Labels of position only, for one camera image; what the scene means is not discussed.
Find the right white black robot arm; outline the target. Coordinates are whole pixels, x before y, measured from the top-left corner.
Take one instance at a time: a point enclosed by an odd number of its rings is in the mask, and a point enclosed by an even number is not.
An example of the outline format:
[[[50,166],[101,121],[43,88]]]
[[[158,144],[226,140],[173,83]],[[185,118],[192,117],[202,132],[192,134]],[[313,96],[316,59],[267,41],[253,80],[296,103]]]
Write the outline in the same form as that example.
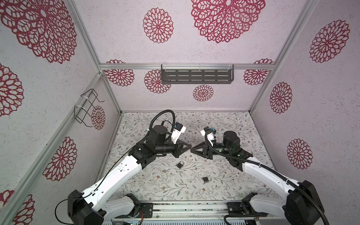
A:
[[[299,182],[261,163],[245,151],[233,131],[223,135],[217,142],[216,130],[206,127],[201,131],[204,142],[193,147],[191,152],[212,160],[223,156],[231,166],[253,176],[275,191],[280,198],[263,197],[251,192],[240,202],[228,203],[228,218],[263,217],[272,215],[286,219],[291,225],[328,225],[322,202],[315,186],[309,181]]]

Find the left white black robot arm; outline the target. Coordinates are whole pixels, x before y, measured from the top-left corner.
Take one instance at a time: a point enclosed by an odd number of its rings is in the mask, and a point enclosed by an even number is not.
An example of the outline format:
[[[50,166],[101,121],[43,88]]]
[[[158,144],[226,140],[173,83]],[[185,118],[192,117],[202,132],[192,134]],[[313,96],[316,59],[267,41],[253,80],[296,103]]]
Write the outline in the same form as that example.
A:
[[[171,133],[162,125],[150,128],[146,136],[125,153],[122,161],[116,163],[97,183],[83,191],[72,191],[65,199],[71,224],[101,225],[119,216],[144,217],[141,202],[133,194],[113,201],[109,198],[156,158],[168,154],[178,158],[189,150],[191,145],[179,139],[185,131],[186,127],[178,122]]]

